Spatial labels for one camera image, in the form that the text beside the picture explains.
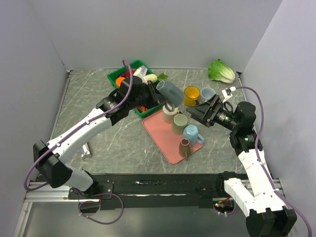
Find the light blue faceted mug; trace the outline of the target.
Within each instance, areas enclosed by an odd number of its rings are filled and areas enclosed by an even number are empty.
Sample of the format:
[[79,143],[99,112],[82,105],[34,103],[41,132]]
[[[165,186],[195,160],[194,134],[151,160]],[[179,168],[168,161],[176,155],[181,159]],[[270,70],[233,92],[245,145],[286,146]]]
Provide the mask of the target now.
[[204,138],[199,133],[198,128],[192,124],[185,127],[182,133],[182,138],[188,139],[192,146],[195,145],[196,143],[199,143],[199,144],[204,143]]

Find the pink plastic tray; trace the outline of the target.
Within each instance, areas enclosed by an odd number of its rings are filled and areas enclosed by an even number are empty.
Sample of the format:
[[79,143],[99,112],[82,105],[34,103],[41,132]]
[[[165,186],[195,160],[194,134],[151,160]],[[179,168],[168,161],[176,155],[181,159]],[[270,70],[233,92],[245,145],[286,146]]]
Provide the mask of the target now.
[[[143,126],[170,164],[176,164],[184,160],[179,154],[179,144],[182,140],[182,135],[177,135],[172,132],[172,123],[163,121],[162,111],[144,119]],[[191,145],[192,154],[199,150],[203,145],[204,143]]]

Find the brown striped mug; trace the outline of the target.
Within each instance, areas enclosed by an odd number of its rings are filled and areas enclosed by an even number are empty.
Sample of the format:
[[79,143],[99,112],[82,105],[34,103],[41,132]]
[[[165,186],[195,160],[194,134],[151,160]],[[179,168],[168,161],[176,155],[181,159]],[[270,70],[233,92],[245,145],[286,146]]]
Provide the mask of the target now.
[[189,160],[189,157],[192,155],[192,147],[188,139],[184,138],[181,140],[179,144],[179,154],[185,160]]

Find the pale blue grey mug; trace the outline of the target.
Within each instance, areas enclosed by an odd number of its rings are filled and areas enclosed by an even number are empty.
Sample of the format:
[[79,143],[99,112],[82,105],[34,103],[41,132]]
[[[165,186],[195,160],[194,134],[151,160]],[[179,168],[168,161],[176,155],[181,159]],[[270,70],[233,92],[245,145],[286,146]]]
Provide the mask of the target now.
[[199,101],[201,103],[204,103],[211,99],[216,94],[216,91],[213,88],[210,87],[204,87],[200,91],[200,99]]

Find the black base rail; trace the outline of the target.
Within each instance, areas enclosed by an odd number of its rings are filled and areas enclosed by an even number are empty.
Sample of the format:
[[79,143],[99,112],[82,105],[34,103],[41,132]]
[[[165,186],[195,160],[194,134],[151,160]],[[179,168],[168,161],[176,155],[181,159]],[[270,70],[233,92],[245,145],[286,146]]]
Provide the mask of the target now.
[[101,210],[120,208],[190,207],[213,208],[227,199],[218,174],[97,174],[96,190],[82,195],[71,188],[68,198],[99,201]]

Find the yellow mug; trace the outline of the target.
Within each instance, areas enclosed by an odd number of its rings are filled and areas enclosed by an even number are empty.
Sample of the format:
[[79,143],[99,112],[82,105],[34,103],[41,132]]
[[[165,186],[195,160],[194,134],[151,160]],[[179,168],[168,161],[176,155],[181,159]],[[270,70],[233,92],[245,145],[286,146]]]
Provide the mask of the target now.
[[195,86],[189,86],[184,90],[184,104],[189,107],[198,105],[200,90]]

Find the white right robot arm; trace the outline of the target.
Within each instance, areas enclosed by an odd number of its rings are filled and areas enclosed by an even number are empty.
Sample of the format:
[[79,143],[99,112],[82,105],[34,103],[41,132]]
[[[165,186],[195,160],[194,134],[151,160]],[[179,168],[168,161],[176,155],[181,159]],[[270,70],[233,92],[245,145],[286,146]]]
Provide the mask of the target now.
[[252,190],[249,191],[234,172],[225,171],[217,178],[216,192],[230,195],[246,217],[246,228],[251,237],[286,237],[294,226],[297,215],[277,195],[271,184],[260,142],[253,129],[256,107],[249,102],[238,103],[234,111],[227,111],[218,95],[189,107],[191,118],[211,127],[219,124],[230,131],[230,143],[242,163]]

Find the green toy cabbage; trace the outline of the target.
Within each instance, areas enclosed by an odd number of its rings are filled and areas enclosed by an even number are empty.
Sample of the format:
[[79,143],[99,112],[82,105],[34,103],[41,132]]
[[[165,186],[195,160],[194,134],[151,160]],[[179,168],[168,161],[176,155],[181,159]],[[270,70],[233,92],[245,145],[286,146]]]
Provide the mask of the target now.
[[223,83],[232,83],[235,80],[234,71],[229,68],[222,60],[218,59],[208,66],[208,77],[211,80]]

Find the red toy bell pepper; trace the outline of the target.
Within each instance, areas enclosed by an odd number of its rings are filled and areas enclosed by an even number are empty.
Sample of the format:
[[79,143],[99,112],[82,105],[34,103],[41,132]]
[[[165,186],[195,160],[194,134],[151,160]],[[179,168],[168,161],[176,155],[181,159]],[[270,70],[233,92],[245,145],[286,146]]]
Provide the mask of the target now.
[[124,73],[121,74],[122,77],[126,78],[126,77],[129,77],[130,76],[130,71],[126,71]]

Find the beige pink mug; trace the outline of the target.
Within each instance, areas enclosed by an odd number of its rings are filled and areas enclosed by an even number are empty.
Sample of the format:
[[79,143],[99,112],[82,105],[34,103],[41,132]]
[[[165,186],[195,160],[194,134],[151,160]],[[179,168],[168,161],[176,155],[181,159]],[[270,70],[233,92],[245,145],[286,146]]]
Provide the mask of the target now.
[[179,113],[178,108],[176,107],[174,111],[170,112],[165,106],[162,108],[162,119],[166,123],[173,123],[174,116]]

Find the green plastic bin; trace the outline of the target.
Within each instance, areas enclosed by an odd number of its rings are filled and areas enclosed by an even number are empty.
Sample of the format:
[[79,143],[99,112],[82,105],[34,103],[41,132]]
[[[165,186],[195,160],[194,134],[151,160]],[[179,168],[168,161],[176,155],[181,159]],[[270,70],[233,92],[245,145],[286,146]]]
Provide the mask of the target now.
[[[139,60],[139,59],[132,61],[132,62],[130,63],[130,66],[131,66],[131,68],[134,69],[134,70],[136,70],[137,68],[139,68],[139,67],[141,67],[141,66],[145,66],[145,67],[148,68],[147,75],[148,75],[148,74],[154,74],[154,72],[153,72],[144,62],[142,62],[142,61]],[[128,69],[127,69],[125,66],[123,66],[123,67],[121,67],[121,68],[119,68],[119,69],[117,69],[117,70],[115,70],[115,71],[109,73],[109,74],[107,75],[107,78],[108,78],[108,80],[112,83],[112,85],[113,85],[115,88],[118,88],[118,86],[116,85],[116,79],[117,79],[118,77],[121,77],[121,74],[124,73],[124,72],[126,72],[126,71],[128,71]],[[151,109],[148,109],[148,110],[145,111],[144,113],[139,112],[139,111],[137,110],[137,108],[138,108],[138,107],[137,107],[136,109],[134,109],[134,112],[135,112],[140,118],[144,119],[144,118],[146,118],[146,117],[148,117],[148,116],[150,116],[150,115],[156,113],[157,111],[161,110],[162,107],[163,107],[163,104],[160,104],[160,105],[155,106],[155,107],[153,107],[153,108],[151,108]]]

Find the orange toy persimmon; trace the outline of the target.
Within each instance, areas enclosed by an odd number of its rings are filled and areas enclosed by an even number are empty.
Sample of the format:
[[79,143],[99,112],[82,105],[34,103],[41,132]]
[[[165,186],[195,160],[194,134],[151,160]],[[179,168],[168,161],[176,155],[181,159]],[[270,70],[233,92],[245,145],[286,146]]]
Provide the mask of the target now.
[[116,79],[116,85],[120,87],[121,83],[125,80],[125,77],[118,77]]

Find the dark grey mug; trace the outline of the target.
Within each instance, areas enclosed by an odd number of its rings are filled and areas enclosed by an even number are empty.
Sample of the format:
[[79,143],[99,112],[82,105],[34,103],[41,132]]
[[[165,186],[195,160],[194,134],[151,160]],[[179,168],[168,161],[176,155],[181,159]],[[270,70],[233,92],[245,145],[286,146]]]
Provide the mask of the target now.
[[185,94],[173,83],[162,80],[157,84],[156,88],[165,97],[165,107],[169,112],[173,112],[175,108],[183,103]]

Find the light green mug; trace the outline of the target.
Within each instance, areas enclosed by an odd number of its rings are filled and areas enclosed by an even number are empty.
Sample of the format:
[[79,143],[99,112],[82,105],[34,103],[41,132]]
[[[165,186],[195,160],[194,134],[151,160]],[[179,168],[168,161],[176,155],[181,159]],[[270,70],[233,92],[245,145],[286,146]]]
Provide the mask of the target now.
[[184,114],[177,114],[173,117],[172,132],[177,135],[182,135],[184,129],[188,125],[188,118]]

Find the white toy radish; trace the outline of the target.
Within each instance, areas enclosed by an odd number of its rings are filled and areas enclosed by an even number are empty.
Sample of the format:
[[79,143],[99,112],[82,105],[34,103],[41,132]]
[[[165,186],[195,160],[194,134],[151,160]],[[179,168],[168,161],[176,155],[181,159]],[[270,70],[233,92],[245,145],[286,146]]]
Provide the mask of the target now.
[[157,81],[162,81],[164,79],[168,79],[168,75],[166,75],[165,73],[160,73],[158,76],[155,74],[148,74],[145,76],[145,80],[146,81],[151,81],[152,83],[155,83]]

